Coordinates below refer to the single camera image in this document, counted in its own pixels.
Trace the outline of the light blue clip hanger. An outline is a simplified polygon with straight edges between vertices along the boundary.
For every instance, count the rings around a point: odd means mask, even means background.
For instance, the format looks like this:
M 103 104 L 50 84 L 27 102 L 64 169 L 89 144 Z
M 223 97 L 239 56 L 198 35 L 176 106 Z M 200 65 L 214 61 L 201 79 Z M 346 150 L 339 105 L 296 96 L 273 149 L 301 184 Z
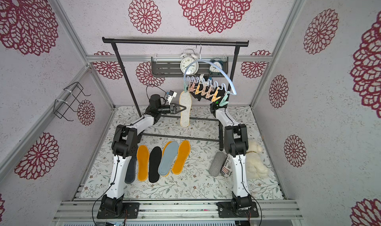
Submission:
M 212 64 L 210 61 L 202 58 L 201 53 L 198 54 L 199 58 L 196 62 L 204 62 Z M 219 108 L 225 108 L 229 104 L 229 96 L 237 95 L 237 90 L 233 83 L 234 73 L 236 67 L 236 60 L 233 60 L 230 74 L 226 74 L 223 70 L 220 70 L 223 77 L 211 77 L 209 75 L 201 74 L 197 75 L 183 75 L 184 91 L 192 91 L 192 87 L 195 88 L 198 83 L 208 85 L 214 88 L 214 95 L 212 97 L 212 103 Z

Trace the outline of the white dotted foam insole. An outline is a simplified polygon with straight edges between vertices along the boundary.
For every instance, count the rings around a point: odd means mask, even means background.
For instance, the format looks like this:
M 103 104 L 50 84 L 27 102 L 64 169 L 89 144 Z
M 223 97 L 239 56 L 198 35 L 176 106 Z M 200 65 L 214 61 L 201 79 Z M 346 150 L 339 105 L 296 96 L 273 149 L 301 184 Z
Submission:
M 149 179 L 149 182 L 151 183 L 156 183 L 160 178 L 158 169 L 161 163 L 161 158 L 162 158 L 162 149 L 159 146 L 154 147 L 149 156 L 148 179 Z

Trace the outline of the orange yellow insole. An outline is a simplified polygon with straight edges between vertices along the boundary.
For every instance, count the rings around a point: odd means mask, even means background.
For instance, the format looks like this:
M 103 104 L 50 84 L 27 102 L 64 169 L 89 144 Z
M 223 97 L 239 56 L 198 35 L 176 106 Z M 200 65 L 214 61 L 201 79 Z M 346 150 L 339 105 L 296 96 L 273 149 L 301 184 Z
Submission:
M 137 151 L 138 160 L 138 180 L 146 181 L 148 178 L 148 163 L 149 163 L 149 149 L 145 145 L 141 145 Z

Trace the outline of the dark grey felt insole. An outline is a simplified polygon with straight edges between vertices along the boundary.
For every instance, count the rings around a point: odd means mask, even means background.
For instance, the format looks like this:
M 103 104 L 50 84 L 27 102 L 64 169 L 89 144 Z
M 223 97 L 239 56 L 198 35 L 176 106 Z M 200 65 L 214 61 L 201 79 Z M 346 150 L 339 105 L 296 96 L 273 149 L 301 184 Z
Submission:
M 125 176 L 125 183 L 126 184 L 132 184 L 136 179 L 136 164 L 137 164 L 137 157 L 133 156 L 129 162 L 126 176 Z

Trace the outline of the yellow-edged grey felt insole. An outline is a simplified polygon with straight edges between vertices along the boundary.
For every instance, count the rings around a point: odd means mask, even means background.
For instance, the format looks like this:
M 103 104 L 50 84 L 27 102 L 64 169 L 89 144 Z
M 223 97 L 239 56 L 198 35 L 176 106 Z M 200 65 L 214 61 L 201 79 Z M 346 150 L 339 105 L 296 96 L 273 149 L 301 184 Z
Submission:
M 167 142 L 166 145 L 164 146 L 164 148 L 163 148 L 163 150 L 162 150 L 162 159 L 163 159 L 165 150 L 166 150 L 167 146 L 168 146 L 170 143 L 172 143 L 172 141 Z

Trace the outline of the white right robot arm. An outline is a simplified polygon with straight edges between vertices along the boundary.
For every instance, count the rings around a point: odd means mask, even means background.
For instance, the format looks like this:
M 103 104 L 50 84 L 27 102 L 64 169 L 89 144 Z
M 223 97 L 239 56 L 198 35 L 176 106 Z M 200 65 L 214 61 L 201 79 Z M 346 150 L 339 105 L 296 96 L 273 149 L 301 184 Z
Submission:
M 212 84 L 196 84 L 192 82 L 188 91 L 195 97 L 210 98 L 210 112 L 219 121 L 219 131 L 223 134 L 223 140 L 220 144 L 220 151 L 225 151 L 230 160 L 233 172 L 233 189 L 230 206 L 223 208 L 218 204 L 222 211 L 221 218 L 230 215 L 235 217 L 258 218 L 262 209 L 257 200 L 250 194 L 247 182 L 246 154 L 249 149 L 249 139 L 247 126 L 240 124 L 233 119 L 227 111 L 228 98 L 230 92 L 226 91 L 224 96 L 220 93 L 219 86 Z

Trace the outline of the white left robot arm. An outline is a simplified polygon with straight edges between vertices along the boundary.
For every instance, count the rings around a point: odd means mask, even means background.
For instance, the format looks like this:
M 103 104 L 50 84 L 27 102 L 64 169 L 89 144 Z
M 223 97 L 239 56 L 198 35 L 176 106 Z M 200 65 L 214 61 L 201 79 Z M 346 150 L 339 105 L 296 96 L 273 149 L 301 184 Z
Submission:
M 191 104 L 168 105 L 161 103 L 161 96 L 154 94 L 144 114 L 129 125 L 118 125 L 112 142 L 113 170 L 107 190 L 99 197 L 101 201 L 98 219 L 119 218 L 125 213 L 123 206 L 125 176 L 131 159 L 137 155 L 139 135 L 157 123 L 162 115 L 178 114 L 191 109 Z

